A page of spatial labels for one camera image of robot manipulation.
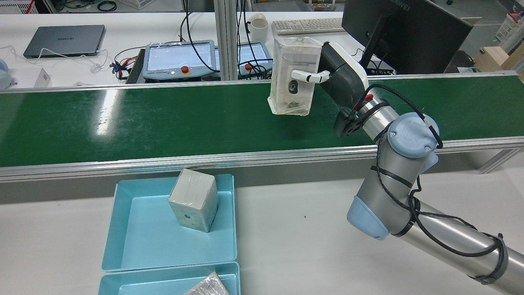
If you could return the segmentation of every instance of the black monitor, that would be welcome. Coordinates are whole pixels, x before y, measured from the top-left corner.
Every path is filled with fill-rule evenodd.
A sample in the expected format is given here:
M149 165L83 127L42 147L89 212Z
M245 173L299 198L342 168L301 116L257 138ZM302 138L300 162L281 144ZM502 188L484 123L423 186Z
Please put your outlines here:
M426 0L346 1L342 27L366 46L364 68L374 54L397 74L444 73L472 29Z

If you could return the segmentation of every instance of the white basket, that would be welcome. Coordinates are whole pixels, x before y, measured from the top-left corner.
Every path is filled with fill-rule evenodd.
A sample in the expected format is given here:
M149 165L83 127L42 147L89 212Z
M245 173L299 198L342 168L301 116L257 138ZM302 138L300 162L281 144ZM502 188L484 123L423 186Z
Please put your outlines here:
M0 0L0 14L25 14L29 10L30 14L38 14L35 4L31 5L31 0Z
M155 0L118 0L136 9L142 9Z
M511 30L517 25L520 19L520 13L518 12L510 12L506 15L506 19L504 20L504 23L498 29L497 34L495 34L495 37L499 39L499 41L504 40L511 32Z

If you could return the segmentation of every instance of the table surface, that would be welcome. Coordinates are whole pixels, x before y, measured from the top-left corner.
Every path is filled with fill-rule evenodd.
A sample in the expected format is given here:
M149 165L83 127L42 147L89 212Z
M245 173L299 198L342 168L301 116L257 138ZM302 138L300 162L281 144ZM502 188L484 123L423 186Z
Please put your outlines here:
M342 12L272 12L264 13L271 23L278 19L303 19L320 17L342 17ZM111 13L111 14L30 14L30 15L3 15L0 18L0 47L12 45L16 53L21 56L36 29L40 26L65 26L65 25L105 25L106 33L102 41L101 52L95 57L75 57L73 60L66 58L50 58L40 60L27 60L16 57L10 49L0 49L0 58L4 59L10 68L43 68L51 77L50 87L72 87L80 82L86 85L122 85L123 81L115 78L108 67L113 58L120 51L151 43L169 42L179 40L179 28L184 13ZM213 40L217 43L216 23L214 13L193 13L190 16L191 37L193 40ZM357 48L364 47L346 32L311 35L318 41L336 41L348 52L353 54ZM241 42L247 41L244 27L241 26ZM273 53L274 41L271 27L269 26L266 46ZM138 49L127 51L118 59L133 57L138 54ZM103 70L91 73L92 63L103 64L108 56Z
M524 252L524 153L517 158L504 170L478 175L465 164L467 156L445 155L437 164L444 173L423 174L417 197L486 233L503 233L508 247ZM272 185L235 188L243 294L498 294L401 239L374 240L345 220L371 164L259 167L259 173L250 169L243 176L275 179ZM284 180L325 173L340 178ZM97 186L105 178L91 181ZM54 182L53 189L71 185ZM85 199L0 205L2 295L96 294L113 199L111 192L97 194L85 184L81 189Z

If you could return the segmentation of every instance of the green conveyor belt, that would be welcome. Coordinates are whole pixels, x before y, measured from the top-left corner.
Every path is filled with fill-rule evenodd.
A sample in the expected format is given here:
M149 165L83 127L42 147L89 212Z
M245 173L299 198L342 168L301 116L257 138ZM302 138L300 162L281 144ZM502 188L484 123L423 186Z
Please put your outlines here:
M374 81L411 99L443 140L524 136L515 76ZM0 167L372 144L338 138L317 87L306 117L273 115L270 84L0 94ZM410 109L384 92L398 113Z

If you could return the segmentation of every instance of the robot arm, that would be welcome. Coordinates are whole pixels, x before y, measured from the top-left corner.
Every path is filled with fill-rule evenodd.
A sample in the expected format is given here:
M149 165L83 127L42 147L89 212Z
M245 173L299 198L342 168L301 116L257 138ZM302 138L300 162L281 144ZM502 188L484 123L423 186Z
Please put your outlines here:
M497 291L524 294L524 255L506 247L500 234L481 233L414 197L419 175L438 160L434 150L442 142L436 123L416 108L399 116L377 93L370 94L371 88L385 87L368 87L363 69L337 45L324 45L319 70L332 73L321 86L337 104L349 107L336 119L337 134L362 128L378 145L348 221L378 240L388 234L399 237ZM415 183L418 190L412 190Z

